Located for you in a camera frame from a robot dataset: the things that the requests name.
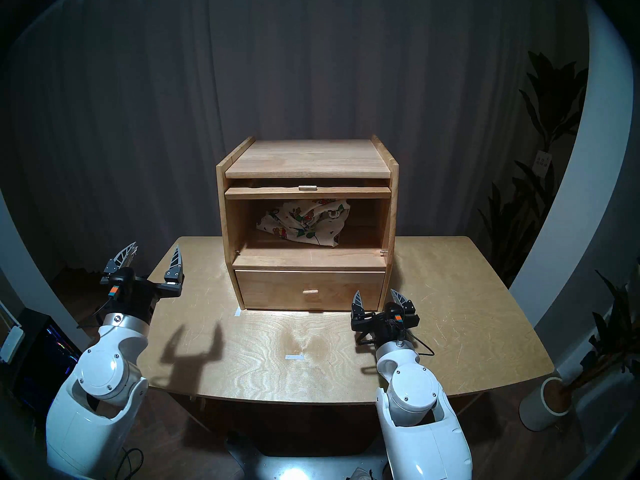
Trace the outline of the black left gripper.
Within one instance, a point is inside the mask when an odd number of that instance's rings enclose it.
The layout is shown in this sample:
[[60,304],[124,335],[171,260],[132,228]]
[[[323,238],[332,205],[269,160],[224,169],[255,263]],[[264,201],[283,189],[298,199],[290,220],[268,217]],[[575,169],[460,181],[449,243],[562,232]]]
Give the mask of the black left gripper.
[[[137,242],[134,241],[119,251],[114,258],[110,258],[104,268],[104,279],[109,279],[120,268],[130,266],[136,252]],[[121,285],[118,289],[118,313],[151,325],[157,302],[163,298],[179,297],[183,290],[183,279],[181,249],[179,244],[176,244],[165,273],[165,283],[133,280]]]

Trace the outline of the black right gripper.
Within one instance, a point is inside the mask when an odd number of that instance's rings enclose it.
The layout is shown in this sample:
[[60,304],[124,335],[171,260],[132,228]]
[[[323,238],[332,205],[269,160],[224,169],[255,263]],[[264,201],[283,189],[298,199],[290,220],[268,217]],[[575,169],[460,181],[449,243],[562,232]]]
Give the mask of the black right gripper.
[[355,340],[357,346],[381,347],[389,342],[403,341],[406,338],[406,330],[418,326],[419,316],[412,301],[395,289],[391,289],[390,292],[393,302],[402,307],[404,315],[398,313],[367,313],[366,315],[360,291],[356,291],[352,300],[351,329],[358,334]]

